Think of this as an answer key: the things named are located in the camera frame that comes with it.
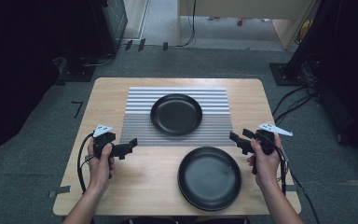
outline black and white striped mat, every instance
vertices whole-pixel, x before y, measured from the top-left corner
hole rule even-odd
[[[202,108],[199,128],[185,136],[168,136],[155,129],[150,110],[161,97],[182,93],[195,99]],[[143,147],[232,147],[232,131],[226,88],[130,87],[120,144],[138,138]]]

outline wrist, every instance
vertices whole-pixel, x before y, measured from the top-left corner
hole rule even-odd
[[[270,192],[275,189],[281,190],[278,181],[275,178],[261,181],[259,187],[263,193]]]
[[[84,194],[92,198],[100,199],[103,196],[103,191],[94,187],[88,187]]]

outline black cable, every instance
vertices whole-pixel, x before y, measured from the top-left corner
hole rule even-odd
[[[92,159],[92,158],[94,158],[95,156],[90,156],[90,157],[88,157],[85,161],[83,161],[83,163],[81,163],[81,166],[80,166],[80,168],[83,168],[83,165],[84,164],[89,164],[89,161]]]
[[[115,57],[114,54],[108,54],[106,55],[108,57],[110,57],[106,62],[104,63],[83,63],[82,65],[83,66],[86,66],[86,67],[90,67],[90,66],[102,66],[102,65],[106,65],[107,63],[109,63],[110,61],[112,61],[112,59]]]
[[[318,78],[314,76],[316,69],[319,67],[319,61],[307,59],[302,64],[303,74],[305,75],[308,85],[310,86]]]
[[[286,99],[287,97],[289,97],[290,95],[292,95],[292,94],[295,93],[296,91],[299,91],[299,90],[302,90],[302,89],[305,89],[305,88],[306,88],[306,86],[303,86],[303,87],[297,88],[297,89],[295,89],[295,90],[293,90],[293,91],[287,92],[287,93],[283,96],[283,98],[280,100],[280,102],[277,104],[276,108],[275,108],[274,111],[272,112],[272,115],[274,115],[275,112],[277,112],[278,108],[281,106],[281,103],[283,102],[284,99]]]
[[[196,5],[197,5],[197,0],[194,0],[194,6],[193,6],[193,25],[192,25],[192,34],[191,37],[188,39],[187,43],[185,43],[184,45],[177,45],[177,47],[185,47],[187,45],[189,45],[195,38],[196,35],[196,28],[194,25],[194,17],[196,15]]]
[[[312,213],[313,215],[315,216],[315,219],[316,219],[316,223],[320,224],[321,221],[319,220],[319,217],[318,215],[316,214],[316,210],[315,208],[313,207],[313,203],[312,201],[310,200],[310,196],[308,196],[307,192],[304,190],[304,188],[302,187],[302,185],[300,184],[300,182],[298,181],[298,179],[296,178],[296,176],[293,174],[292,171],[290,171],[290,173],[292,174],[292,178],[296,181],[296,183],[298,184],[298,186],[302,189],[305,197],[307,198],[307,201],[308,203],[310,204],[310,208],[312,209]]]
[[[300,100],[294,102],[292,105],[290,105],[286,112],[280,114],[280,116],[274,120],[274,122],[277,124],[276,126],[279,126],[282,123],[282,121],[284,120],[284,118],[286,117],[287,114],[289,114],[290,112],[292,112],[296,109],[299,109],[302,105],[304,105],[306,102],[308,102],[310,99],[312,99],[312,97],[313,96],[305,96],[305,97],[301,98]]]
[[[80,187],[83,190],[83,193],[86,192],[86,185],[84,184],[84,179],[83,179],[83,172],[81,170],[81,167],[83,166],[80,165],[80,160],[81,160],[81,153],[83,151],[83,147],[86,144],[87,140],[92,137],[93,133],[90,133],[89,135],[87,135],[87,137],[83,140],[81,147],[79,149],[79,154],[77,155],[77,176],[79,178],[79,182],[80,182]]]
[[[282,193],[283,195],[286,195],[286,174],[287,174],[287,161],[285,157],[283,156],[281,150],[279,148],[275,148],[278,155],[280,156],[281,161],[281,177],[280,180],[282,181],[281,187],[282,187]]]

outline black round plate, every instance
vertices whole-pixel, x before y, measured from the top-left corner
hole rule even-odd
[[[153,104],[150,118],[160,132],[179,136],[191,133],[200,126],[202,109],[199,103],[188,95],[169,94]]]
[[[183,158],[178,183],[191,204],[204,211],[218,211],[237,199],[242,185],[241,170],[222,149],[199,147]]]

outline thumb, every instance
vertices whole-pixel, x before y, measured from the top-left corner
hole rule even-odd
[[[252,146],[252,149],[254,150],[255,155],[257,157],[261,154],[264,154],[263,149],[261,149],[260,144],[254,138],[251,139],[251,146]]]
[[[109,160],[110,152],[112,151],[112,144],[108,143],[103,147],[103,152],[101,154],[100,161],[107,162]]]

